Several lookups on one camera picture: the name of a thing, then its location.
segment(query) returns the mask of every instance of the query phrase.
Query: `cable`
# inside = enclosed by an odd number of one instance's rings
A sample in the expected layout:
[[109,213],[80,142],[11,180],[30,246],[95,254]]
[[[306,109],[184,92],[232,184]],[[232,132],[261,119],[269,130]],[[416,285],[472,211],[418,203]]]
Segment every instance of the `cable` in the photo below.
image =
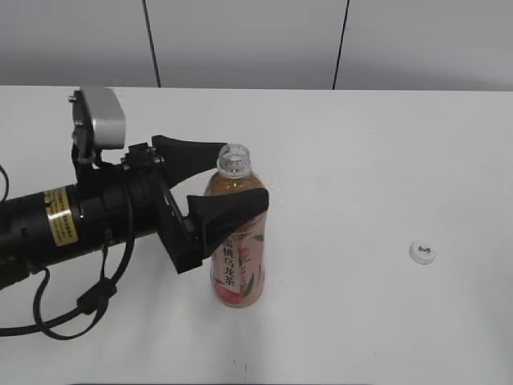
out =
[[7,196],[9,195],[9,176],[7,175],[6,170],[2,167],[0,164],[0,173],[3,175],[4,179],[6,180],[6,191],[3,193],[2,199],[0,199],[0,203],[5,202],[7,199]]
[[98,303],[96,304],[96,312],[95,317],[93,318],[91,324],[83,331],[73,335],[62,335],[55,333],[48,325],[42,320],[41,315],[41,300],[42,295],[48,286],[48,282],[50,281],[50,271],[48,268],[44,267],[43,271],[45,272],[45,278],[42,280],[41,285],[39,285],[38,290],[34,296],[34,303],[32,304],[32,314],[34,315],[35,324],[38,327],[39,331],[43,332],[46,336],[57,339],[59,341],[68,341],[70,339],[78,338],[84,334],[86,334],[89,330],[91,330],[95,325],[99,322],[100,319],[107,312],[108,304],[109,304],[109,296],[108,292],[104,290],[107,279],[105,278],[105,263],[107,262],[107,255],[109,250],[109,241],[110,237],[105,237],[105,242],[102,248],[102,268],[100,270],[99,275],[99,292],[98,292]]
[[[107,311],[108,307],[108,299],[115,294],[115,285],[123,276],[128,266],[128,262],[131,260],[131,255],[133,253],[135,245],[134,210],[130,193],[125,184],[123,184],[123,192],[125,200],[127,202],[127,241],[125,244],[125,249],[123,252],[123,256],[121,258],[121,262],[119,263],[118,268],[114,272],[112,278],[105,278],[105,262],[107,260],[108,245],[110,245],[110,237],[106,235],[106,240],[102,248],[103,259],[102,269],[100,270],[99,282],[93,287],[91,287],[82,297],[79,298],[79,300],[77,301],[77,307],[75,309],[61,315],[60,317],[51,319],[50,321],[42,320],[40,309],[42,295],[44,293],[44,290],[46,289],[46,286],[48,285],[48,282],[50,281],[50,271],[46,267],[42,268],[42,271],[45,272],[45,278],[42,280],[38,290],[36,291],[36,295],[34,296],[34,302],[32,306],[32,311],[36,324],[30,326],[0,328],[0,337],[13,337],[17,335],[38,333],[41,331],[45,335],[58,340],[78,338],[79,336],[84,335],[89,330],[91,330],[105,315],[105,312]],[[50,330],[51,328],[62,325],[63,323],[68,322],[81,314],[92,314],[95,311],[95,317],[93,318],[90,326],[86,330],[78,334],[72,336],[65,336],[57,334],[54,331]]]

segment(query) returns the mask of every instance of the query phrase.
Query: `black cylindrical motor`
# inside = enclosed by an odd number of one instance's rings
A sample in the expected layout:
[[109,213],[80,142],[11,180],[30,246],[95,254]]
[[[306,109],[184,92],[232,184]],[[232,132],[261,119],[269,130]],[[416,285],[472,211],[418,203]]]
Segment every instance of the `black cylindrical motor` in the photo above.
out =
[[[132,199],[135,237],[158,228],[147,177],[121,166],[102,169],[88,189],[69,185],[12,199],[0,205],[0,272],[15,281],[29,271],[102,248],[107,229],[110,245],[127,239],[127,188]],[[123,183],[119,177],[123,173]],[[12,270],[19,270],[12,275]]]

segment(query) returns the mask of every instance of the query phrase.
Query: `plastic bottle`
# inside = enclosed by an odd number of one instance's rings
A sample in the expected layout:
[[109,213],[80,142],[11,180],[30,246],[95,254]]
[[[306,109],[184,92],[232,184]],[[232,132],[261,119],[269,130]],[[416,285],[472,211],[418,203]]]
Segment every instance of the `plastic bottle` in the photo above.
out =
[[[210,179],[205,195],[241,193],[265,188],[252,172],[249,151],[241,144],[227,144],[219,153],[218,172]],[[211,279],[217,297],[227,306],[252,305],[265,282],[265,219],[262,213],[240,227],[212,255]]]

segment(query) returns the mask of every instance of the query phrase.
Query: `black cable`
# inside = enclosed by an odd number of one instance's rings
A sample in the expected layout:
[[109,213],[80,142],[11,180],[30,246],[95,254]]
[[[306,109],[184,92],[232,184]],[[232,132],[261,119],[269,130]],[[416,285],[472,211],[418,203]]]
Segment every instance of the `black cable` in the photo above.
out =
[[107,262],[107,255],[109,250],[109,242],[110,238],[107,236],[105,238],[105,242],[103,244],[102,248],[102,268],[100,270],[99,274],[99,295],[98,295],[98,304],[96,307],[95,317],[91,321],[91,324],[83,331],[77,334],[73,335],[62,335],[55,333],[48,325],[42,320],[41,315],[41,301],[42,301],[42,295],[48,286],[48,282],[50,281],[50,271],[48,268],[44,267],[42,270],[45,272],[45,278],[42,280],[41,285],[39,285],[38,290],[36,291],[36,294],[34,296],[34,303],[32,304],[32,314],[34,315],[34,320],[36,326],[39,328],[39,331],[43,332],[46,336],[57,339],[59,341],[68,341],[70,339],[78,338],[84,334],[86,334],[89,330],[91,330],[95,325],[99,322],[100,319],[105,315],[107,312],[108,304],[109,304],[109,297],[108,294],[105,294],[104,290],[102,288],[105,285],[106,278],[105,278],[105,264]]
[[0,203],[5,202],[7,199],[7,196],[9,195],[9,176],[7,175],[6,170],[2,167],[0,164],[0,173],[3,175],[4,179],[6,180],[6,191],[3,193],[2,199],[0,199]]
[[[107,258],[107,249],[109,245],[109,240],[106,239],[104,242],[104,246],[102,249],[103,252],[103,260],[102,260],[102,270],[100,273],[100,281],[97,285],[93,286],[90,290],[88,290],[81,298],[85,297],[87,294],[89,294],[96,286],[99,287],[100,293],[104,289],[103,286],[109,285],[110,287],[107,289],[112,289],[115,284],[120,280],[120,278],[123,276],[123,273],[125,272],[128,262],[131,260],[131,255],[134,250],[135,245],[135,232],[134,232],[134,211],[133,211],[133,205],[130,197],[130,193],[128,192],[127,187],[123,184],[123,192],[125,196],[125,200],[127,202],[127,241],[125,244],[125,249],[123,252],[123,257],[121,258],[121,262],[119,263],[118,268],[114,272],[112,279],[107,279],[104,276],[104,267],[105,267],[105,261]],[[36,325],[30,325],[30,326],[20,326],[20,327],[10,327],[10,328],[0,328],[0,337],[14,337],[17,335],[25,335],[25,334],[33,334],[38,333],[39,331],[42,331],[44,334],[48,335],[51,338],[54,339],[60,339],[60,340],[68,340],[77,338],[81,335],[86,334],[89,330],[91,330],[105,315],[105,312],[107,311],[108,306],[108,298],[105,299],[104,295],[98,296],[98,304],[95,309],[84,309],[80,306],[77,306],[72,311],[65,313],[61,315],[60,317],[51,319],[50,321],[43,321],[41,319],[41,312],[40,312],[40,305],[41,305],[41,299],[42,294],[44,293],[44,290],[46,289],[46,286],[48,285],[48,282],[50,281],[50,271],[47,268],[43,268],[43,271],[45,271],[45,278],[42,280],[41,285],[39,286],[38,290],[36,291],[36,295],[34,296],[34,303],[33,303],[33,314],[34,319],[36,321]],[[93,321],[91,322],[90,326],[83,332],[73,335],[73,336],[62,336],[60,334],[56,334],[50,328],[62,325],[65,322],[69,322],[71,319],[78,317],[81,314],[92,314],[93,311],[96,310],[95,317],[93,318]]]

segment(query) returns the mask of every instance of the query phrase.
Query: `gray wall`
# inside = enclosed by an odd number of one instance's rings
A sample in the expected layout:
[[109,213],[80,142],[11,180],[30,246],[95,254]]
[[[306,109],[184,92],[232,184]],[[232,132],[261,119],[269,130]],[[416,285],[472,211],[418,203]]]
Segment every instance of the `gray wall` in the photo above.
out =
[[353,0],[339,89],[513,90],[513,0]]
[[[163,87],[330,89],[346,0],[147,0]],[[339,89],[513,90],[512,0],[352,0]],[[0,1],[0,84],[154,87],[142,0]]]

